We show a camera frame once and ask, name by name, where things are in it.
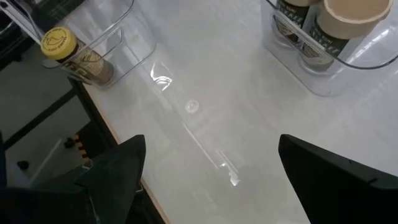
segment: floor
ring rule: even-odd
[[[39,46],[34,45],[25,52],[21,62],[12,62],[0,71],[0,130],[4,140],[72,88],[61,70],[41,66],[43,59]],[[62,142],[88,122],[89,118],[75,96],[7,150],[8,185],[30,186],[34,179],[39,179],[39,173],[46,173],[44,169],[49,167],[48,162],[54,155],[60,160],[66,157],[81,159],[77,149],[65,149]],[[25,172],[16,166],[21,160],[30,163]],[[61,161],[51,164],[64,166],[60,165],[64,164]]]

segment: white countertop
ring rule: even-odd
[[[143,178],[171,223],[309,223],[284,133],[398,175],[397,65],[322,98],[262,46],[260,0],[139,3],[155,52],[87,89],[120,141],[145,135]]]

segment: clear plastic bin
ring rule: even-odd
[[[104,86],[107,88],[129,73],[155,49],[155,40],[146,19],[135,0],[43,0],[21,2],[17,6],[29,20],[34,34],[42,38],[53,27],[69,28],[87,48],[94,50],[114,67],[113,77]],[[63,65],[75,59],[77,52],[67,61],[58,63],[46,60],[46,68],[62,68],[70,76],[93,84],[87,78],[65,68]]]
[[[311,92],[320,96],[338,95],[347,86],[354,86],[367,75],[380,74],[381,68],[382,72],[396,72],[397,65],[390,64],[398,57],[397,7],[395,2],[389,15],[370,34],[359,40],[360,44],[349,54],[334,57],[279,11],[275,0],[261,0],[263,43]],[[293,43],[279,33],[276,18],[298,36],[298,43]],[[332,65],[323,72],[306,66],[302,57],[303,44],[333,58]]]

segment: yellow lid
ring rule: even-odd
[[[48,58],[60,60],[69,56],[76,44],[76,36],[69,29],[54,27],[44,35],[40,48]]]

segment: jar label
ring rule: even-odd
[[[300,28],[302,28],[310,6],[294,6],[284,0],[278,0],[277,8],[280,12],[285,14],[285,16],[287,16],[292,22],[296,23]],[[299,37],[294,34],[291,28],[287,27],[278,18],[274,17],[274,19],[276,26],[282,35],[284,35],[286,38],[290,39],[294,43],[299,40]]]
[[[78,40],[78,52],[84,43]],[[90,48],[81,51],[77,56],[65,64],[65,67],[77,74],[94,81],[97,84],[106,83],[112,74],[104,70],[104,59]]]
[[[310,30],[310,37],[322,45],[325,50],[332,56],[337,57],[341,51],[345,48],[349,40],[339,39],[332,37],[325,33],[318,25],[317,20],[315,20],[313,27]],[[332,65],[333,58],[324,52],[315,50],[313,47],[304,43],[302,52],[304,54],[303,59],[309,64],[314,66],[321,66],[323,70],[326,70]]]

